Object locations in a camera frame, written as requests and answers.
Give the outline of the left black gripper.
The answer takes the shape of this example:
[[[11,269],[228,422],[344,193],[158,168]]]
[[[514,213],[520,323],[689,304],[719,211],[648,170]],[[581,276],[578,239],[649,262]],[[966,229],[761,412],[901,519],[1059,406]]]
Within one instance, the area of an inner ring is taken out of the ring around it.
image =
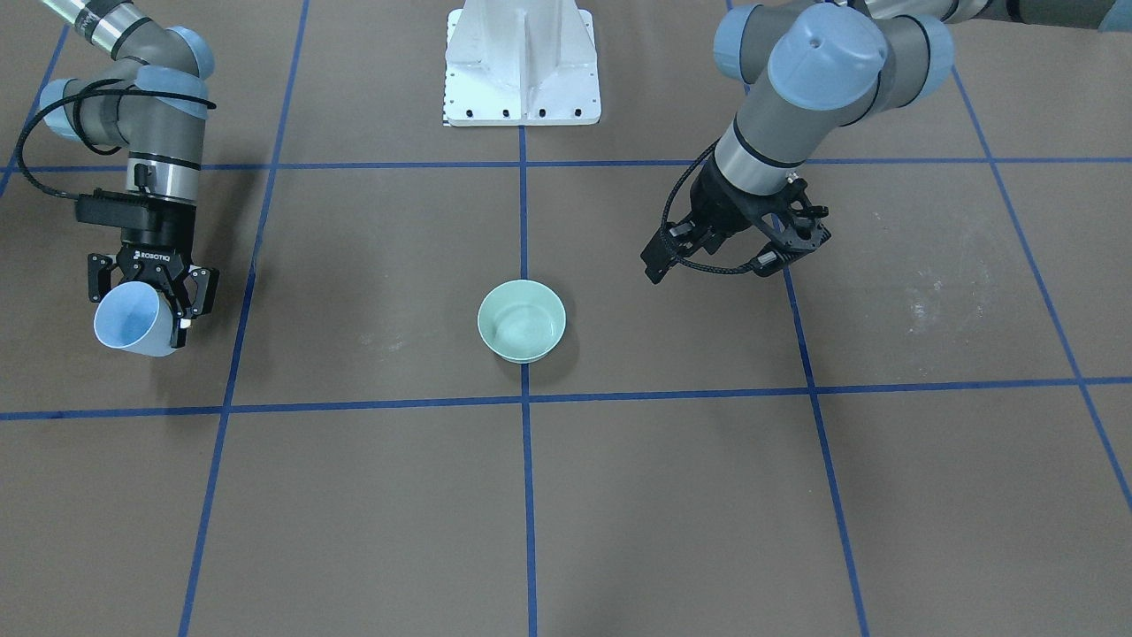
[[[703,243],[721,243],[749,229],[762,198],[731,184],[718,165],[701,166],[691,186],[688,223],[663,223],[640,253],[648,279],[659,285],[671,267],[691,259]]]

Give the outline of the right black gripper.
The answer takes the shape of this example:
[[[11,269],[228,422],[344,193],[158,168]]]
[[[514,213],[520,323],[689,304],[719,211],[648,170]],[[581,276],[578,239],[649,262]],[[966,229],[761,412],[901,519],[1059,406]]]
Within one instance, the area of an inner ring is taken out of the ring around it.
[[[221,272],[192,267],[189,250],[183,246],[154,243],[154,236],[142,230],[121,231],[121,249],[117,253],[119,281],[140,281],[157,289],[158,293],[177,293],[177,347],[182,348],[195,319],[213,311]],[[88,255],[88,299],[92,303],[100,303],[110,293],[117,262],[110,255]]]

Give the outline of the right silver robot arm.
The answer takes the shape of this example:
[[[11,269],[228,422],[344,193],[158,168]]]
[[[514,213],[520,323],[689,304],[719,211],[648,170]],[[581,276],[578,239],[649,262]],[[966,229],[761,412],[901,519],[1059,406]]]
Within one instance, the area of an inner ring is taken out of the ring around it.
[[[162,27],[131,1],[49,1],[46,7],[111,63],[97,76],[60,78],[12,150],[42,193],[72,203],[82,223],[118,229],[117,253],[91,253],[93,329],[108,348],[165,358],[182,348],[195,319],[213,310],[218,270],[195,265],[195,215],[203,137],[211,109],[211,45],[182,26]],[[24,160],[38,124],[98,156],[126,153],[125,190],[72,193],[45,186]]]

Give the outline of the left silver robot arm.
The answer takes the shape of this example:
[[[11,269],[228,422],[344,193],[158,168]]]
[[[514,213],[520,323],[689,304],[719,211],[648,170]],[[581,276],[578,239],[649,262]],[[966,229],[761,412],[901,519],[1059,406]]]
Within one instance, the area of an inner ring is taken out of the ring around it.
[[[971,19],[1129,31],[1127,1],[792,1],[737,5],[713,58],[748,87],[736,117],[681,174],[691,212],[662,221],[640,258],[648,279],[757,229],[767,246],[731,274],[767,277],[827,242],[826,207],[811,203],[798,169],[838,127],[931,96],[952,72],[950,26]]]

